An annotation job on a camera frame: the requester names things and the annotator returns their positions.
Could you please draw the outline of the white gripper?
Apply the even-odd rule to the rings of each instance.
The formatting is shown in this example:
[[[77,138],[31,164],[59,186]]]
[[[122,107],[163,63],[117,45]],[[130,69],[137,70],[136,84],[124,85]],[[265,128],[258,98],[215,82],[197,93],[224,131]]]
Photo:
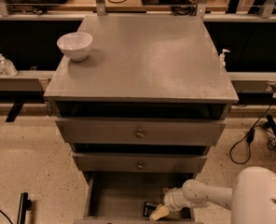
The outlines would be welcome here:
[[[188,208],[190,206],[190,201],[185,197],[182,188],[163,188],[163,193],[165,194],[163,203],[160,204],[150,215],[149,219],[152,221],[157,221],[160,218],[166,217],[170,214],[170,211],[177,212],[183,208]]]

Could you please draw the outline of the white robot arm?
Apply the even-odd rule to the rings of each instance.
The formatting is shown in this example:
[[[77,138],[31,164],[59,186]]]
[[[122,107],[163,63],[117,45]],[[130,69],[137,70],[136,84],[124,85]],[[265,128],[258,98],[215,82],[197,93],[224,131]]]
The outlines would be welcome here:
[[[231,211],[231,224],[276,224],[276,174],[262,167],[248,167],[233,188],[209,186],[188,179],[181,188],[169,189],[150,215],[157,221],[183,208],[203,208],[214,203]]]

